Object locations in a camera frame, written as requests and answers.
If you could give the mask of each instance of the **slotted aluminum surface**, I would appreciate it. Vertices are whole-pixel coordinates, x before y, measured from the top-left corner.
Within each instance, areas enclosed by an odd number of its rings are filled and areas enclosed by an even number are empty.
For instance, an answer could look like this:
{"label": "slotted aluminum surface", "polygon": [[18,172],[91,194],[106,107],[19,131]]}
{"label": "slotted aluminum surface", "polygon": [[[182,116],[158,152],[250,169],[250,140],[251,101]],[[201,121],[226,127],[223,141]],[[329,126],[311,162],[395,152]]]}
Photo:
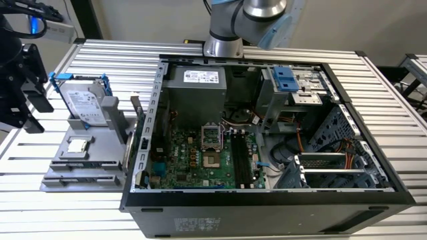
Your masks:
{"label": "slotted aluminum surface", "polygon": [[[151,93],[159,54],[202,54],[198,44],[159,44],[88,40],[74,45],[56,72],[110,76],[119,107],[132,116],[131,92],[139,92],[143,106]],[[427,143],[426,126],[414,116],[394,88],[370,60],[350,51],[279,48],[263,51],[246,47],[251,59],[330,63],[357,109],[382,146],[393,166],[419,204],[367,227],[350,240],[422,240],[427,238]],[[68,112],[56,93],[48,91],[54,113],[34,115],[46,133],[30,135],[14,130],[0,146],[0,233],[2,239],[144,239],[128,213],[120,213],[120,193],[44,193],[40,181],[59,148],[68,124]],[[263,239],[293,239],[265,237]]]}

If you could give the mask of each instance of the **blue drive latch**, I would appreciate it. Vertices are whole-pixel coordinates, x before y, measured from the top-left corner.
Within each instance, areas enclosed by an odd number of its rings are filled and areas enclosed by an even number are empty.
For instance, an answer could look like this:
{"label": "blue drive latch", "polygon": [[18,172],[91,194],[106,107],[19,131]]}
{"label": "blue drive latch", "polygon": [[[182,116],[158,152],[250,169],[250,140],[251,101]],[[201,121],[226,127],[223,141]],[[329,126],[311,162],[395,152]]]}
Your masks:
{"label": "blue drive latch", "polygon": [[273,67],[273,77],[281,92],[298,92],[301,87],[290,67]]}

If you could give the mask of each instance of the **case label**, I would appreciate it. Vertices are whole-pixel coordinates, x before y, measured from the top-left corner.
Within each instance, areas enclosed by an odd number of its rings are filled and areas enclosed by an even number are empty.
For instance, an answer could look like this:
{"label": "case label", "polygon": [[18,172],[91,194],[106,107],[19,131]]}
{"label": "case label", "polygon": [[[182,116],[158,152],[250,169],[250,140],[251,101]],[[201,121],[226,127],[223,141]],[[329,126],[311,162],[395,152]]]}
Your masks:
{"label": "case label", "polygon": [[175,218],[175,228],[179,232],[218,231],[221,221],[219,217]]}

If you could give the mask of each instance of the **blue plastic clip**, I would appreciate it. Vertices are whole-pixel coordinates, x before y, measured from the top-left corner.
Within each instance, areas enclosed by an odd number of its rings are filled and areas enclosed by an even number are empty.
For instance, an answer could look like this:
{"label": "blue plastic clip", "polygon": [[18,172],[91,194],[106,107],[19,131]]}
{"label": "blue plastic clip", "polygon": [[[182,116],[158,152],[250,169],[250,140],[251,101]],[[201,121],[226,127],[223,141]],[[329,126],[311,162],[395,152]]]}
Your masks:
{"label": "blue plastic clip", "polygon": [[58,80],[71,80],[75,78],[75,75],[72,73],[60,73],[56,76]]}
{"label": "blue plastic clip", "polygon": [[112,88],[110,87],[110,79],[108,79],[106,73],[100,76],[100,79],[102,79],[102,81],[104,83],[107,96],[112,96],[114,95],[114,91],[112,91]]}
{"label": "blue plastic clip", "polygon": [[290,67],[275,66],[273,68],[273,77],[278,83],[278,90],[281,92],[298,92],[301,87],[294,77]]}
{"label": "blue plastic clip", "polygon": [[270,167],[270,163],[266,163],[266,162],[262,162],[262,161],[257,161],[255,163],[257,163],[257,165],[261,165],[263,167]]}
{"label": "blue plastic clip", "polygon": [[59,86],[58,83],[56,83],[55,74],[56,74],[55,72],[51,72],[51,73],[48,74],[48,81],[51,82],[51,84],[52,84],[52,86],[54,86],[55,92],[59,93],[60,98],[62,98],[62,100],[64,101],[66,107],[67,107],[67,109],[68,109],[71,118],[74,119],[74,118],[75,118],[75,115],[74,115],[74,113],[72,113],[72,110],[71,110],[67,102],[66,102],[64,95],[63,95],[62,90],[60,90],[60,86]]}

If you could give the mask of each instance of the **wire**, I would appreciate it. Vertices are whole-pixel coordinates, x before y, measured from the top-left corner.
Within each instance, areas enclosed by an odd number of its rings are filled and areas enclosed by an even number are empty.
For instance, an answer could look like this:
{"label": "wire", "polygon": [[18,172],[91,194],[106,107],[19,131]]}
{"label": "wire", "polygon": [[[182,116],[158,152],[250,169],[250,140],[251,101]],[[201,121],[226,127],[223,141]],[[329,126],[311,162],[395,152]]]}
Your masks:
{"label": "wire", "polygon": [[282,173],[282,171],[275,170],[271,166],[265,166],[265,167],[270,168],[271,171],[274,171],[275,173]]}
{"label": "wire", "polygon": [[211,8],[211,6],[209,4],[209,1],[203,0],[203,4],[205,4],[206,10],[207,10],[207,13],[211,15],[213,14],[213,8]]}
{"label": "wire", "polygon": [[70,11],[68,11],[67,2],[66,2],[66,0],[63,0],[63,2],[64,2],[64,5],[66,5],[66,11],[67,11],[67,15],[68,15],[70,22],[71,22],[72,27],[74,27],[75,35],[76,35],[76,37],[79,38],[79,33],[78,33],[78,30],[76,30],[76,27],[75,27],[75,24],[74,24],[74,21],[72,21],[72,17],[70,16]]}
{"label": "wire", "polygon": [[302,143],[301,127],[302,127],[302,123],[299,122],[298,127],[297,127],[297,141],[298,141],[299,151],[303,153],[305,148],[303,148],[303,143]]}
{"label": "wire", "polygon": [[242,122],[242,121],[235,121],[231,120],[231,119],[226,119],[225,117],[222,118],[222,120],[230,125],[230,126],[235,126],[235,127],[241,127],[241,126],[247,126],[247,125],[251,125],[250,122]]}

